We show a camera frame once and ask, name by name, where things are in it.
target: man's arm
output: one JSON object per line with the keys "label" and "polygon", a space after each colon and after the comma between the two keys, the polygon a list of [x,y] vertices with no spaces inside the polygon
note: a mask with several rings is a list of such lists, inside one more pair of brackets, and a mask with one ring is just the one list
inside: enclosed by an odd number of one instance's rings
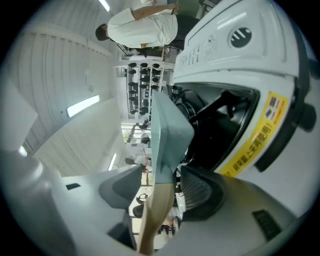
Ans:
{"label": "man's arm", "polygon": [[139,8],[137,10],[132,11],[132,15],[135,20],[141,20],[145,17],[148,17],[150,15],[156,14],[158,12],[161,12],[163,10],[179,10],[180,6],[178,4],[172,3],[167,5],[153,5],[153,6],[145,6],[142,8]]}

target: man's hand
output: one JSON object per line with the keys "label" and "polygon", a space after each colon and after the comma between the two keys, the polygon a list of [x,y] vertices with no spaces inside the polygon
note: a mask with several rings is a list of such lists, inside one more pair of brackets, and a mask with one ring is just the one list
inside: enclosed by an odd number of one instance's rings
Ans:
{"label": "man's hand", "polygon": [[176,4],[176,3],[171,3],[171,4],[168,4],[168,8],[167,9],[168,10],[179,11],[180,5]]}

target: dark pants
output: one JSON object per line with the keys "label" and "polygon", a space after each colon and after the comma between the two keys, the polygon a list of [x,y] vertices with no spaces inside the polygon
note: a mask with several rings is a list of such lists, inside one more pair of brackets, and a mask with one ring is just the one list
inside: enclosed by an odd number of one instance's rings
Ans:
{"label": "dark pants", "polygon": [[178,32],[175,39],[169,44],[170,46],[184,49],[187,34],[199,22],[199,19],[183,14],[177,14]]}

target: ceiling light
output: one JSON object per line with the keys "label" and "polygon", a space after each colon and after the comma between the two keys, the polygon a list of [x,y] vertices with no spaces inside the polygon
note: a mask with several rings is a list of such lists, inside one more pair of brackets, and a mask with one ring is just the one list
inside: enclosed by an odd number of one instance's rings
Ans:
{"label": "ceiling light", "polygon": [[99,0],[100,4],[102,4],[103,8],[106,9],[107,12],[110,10],[110,6],[107,4],[106,0]]}
{"label": "ceiling light", "polygon": [[90,107],[91,105],[97,103],[100,101],[99,95],[93,96],[91,98],[87,98],[83,101],[80,101],[77,104],[74,104],[66,109],[68,116],[71,118],[75,114],[79,113],[80,111],[86,109],[87,107]]}
{"label": "ceiling light", "polygon": [[112,167],[114,166],[114,162],[116,160],[116,153],[113,154],[113,157],[112,157],[112,160],[111,160],[111,163],[109,165],[109,168],[108,168],[108,171],[110,171],[112,169]]}
{"label": "ceiling light", "polygon": [[23,146],[21,146],[18,151],[19,151],[20,155],[23,157],[26,157],[28,155],[27,151],[25,150],[25,148]]}

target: white t-shirt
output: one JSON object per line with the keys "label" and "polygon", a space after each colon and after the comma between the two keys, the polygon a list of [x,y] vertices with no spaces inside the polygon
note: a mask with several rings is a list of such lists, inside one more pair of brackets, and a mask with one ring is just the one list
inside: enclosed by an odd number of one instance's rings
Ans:
{"label": "white t-shirt", "polygon": [[144,166],[151,166],[151,161],[149,160],[149,157],[145,155],[138,155],[135,159],[134,162],[136,164],[142,164]]}
{"label": "white t-shirt", "polygon": [[112,40],[129,48],[141,48],[141,44],[157,47],[168,45],[175,39],[178,22],[171,14],[135,20],[131,9],[127,8],[109,20],[107,31]]}

